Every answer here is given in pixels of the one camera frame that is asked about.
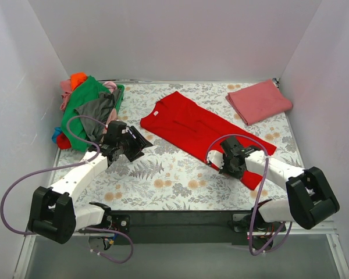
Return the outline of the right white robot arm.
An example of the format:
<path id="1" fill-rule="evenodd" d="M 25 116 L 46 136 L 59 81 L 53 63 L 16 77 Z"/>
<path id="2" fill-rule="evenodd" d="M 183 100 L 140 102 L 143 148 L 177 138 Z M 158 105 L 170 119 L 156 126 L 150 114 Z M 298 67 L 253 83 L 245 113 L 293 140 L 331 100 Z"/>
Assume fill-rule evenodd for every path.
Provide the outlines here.
<path id="1" fill-rule="evenodd" d="M 220 144 L 222 151 L 211 150 L 208 163 L 238 180 L 247 173 L 258 174 L 286 191 L 287 198 L 260 202 L 252 208 L 251 224 L 258 231 L 274 222 L 295 222 L 310 230 L 340 210 L 340 204 L 323 171 L 303 169 L 268 157 L 256 146 L 244 147 L 234 137 Z"/>

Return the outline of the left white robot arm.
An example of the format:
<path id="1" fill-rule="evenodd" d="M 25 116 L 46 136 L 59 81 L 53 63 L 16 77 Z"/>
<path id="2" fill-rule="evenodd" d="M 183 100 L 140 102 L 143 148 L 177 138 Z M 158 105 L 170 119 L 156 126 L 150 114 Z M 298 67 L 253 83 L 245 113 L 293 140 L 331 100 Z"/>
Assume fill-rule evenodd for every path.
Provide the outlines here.
<path id="1" fill-rule="evenodd" d="M 107 132 L 92 143 L 79 164 L 48 188 L 38 187 L 34 191 L 28 230 L 60 244 L 66 243 L 75 231 L 87 227 L 107 232 L 112 225 L 109 206 L 90 202 L 76 209 L 75 202 L 119 156 L 133 162 L 143 156 L 145 148 L 152 146 L 134 126 L 110 122 Z"/>

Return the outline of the red t-shirt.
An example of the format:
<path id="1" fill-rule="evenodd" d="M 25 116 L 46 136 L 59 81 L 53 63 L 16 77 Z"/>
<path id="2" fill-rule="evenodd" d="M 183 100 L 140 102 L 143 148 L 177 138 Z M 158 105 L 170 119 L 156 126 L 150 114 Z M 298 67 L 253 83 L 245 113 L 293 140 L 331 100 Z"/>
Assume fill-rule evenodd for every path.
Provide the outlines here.
<path id="1" fill-rule="evenodd" d="M 269 155 L 276 151 L 274 145 L 198 106 L 177 91 L 157 101 L 153 111 L 141 119 L 140 126 L 201 161 L 210 145 L 221 152 L 221 141 L 214 143 L 214 140 L 228 134 L 253 138 Z"/>

